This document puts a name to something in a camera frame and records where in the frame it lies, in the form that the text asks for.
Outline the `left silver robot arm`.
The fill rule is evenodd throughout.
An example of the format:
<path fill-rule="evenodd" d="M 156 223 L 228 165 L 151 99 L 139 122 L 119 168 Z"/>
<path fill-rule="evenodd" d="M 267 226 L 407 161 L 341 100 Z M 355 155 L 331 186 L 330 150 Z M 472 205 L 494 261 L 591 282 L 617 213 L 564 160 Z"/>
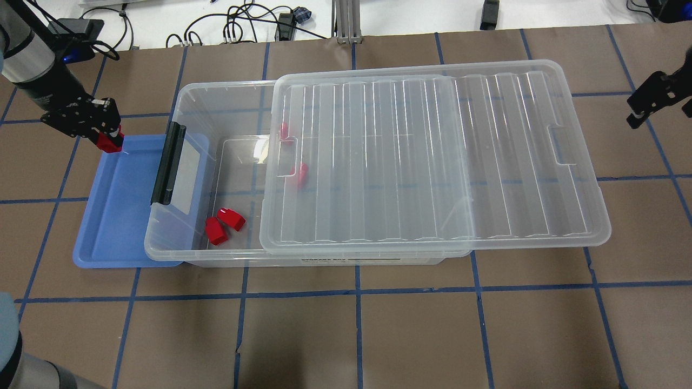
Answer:
<path fill-rule="evenodd" d="M 120 152 L 124 135 L 113 98 L 97 99 L 55 52 L 48 27 L 24 1 L 2 1 L 2 75 L 43 109 L 41 121 L 64 135 Z M 98 388 L 61 365 L 24 349 L 19 312 L 2 292 L 2 388 Z"/>

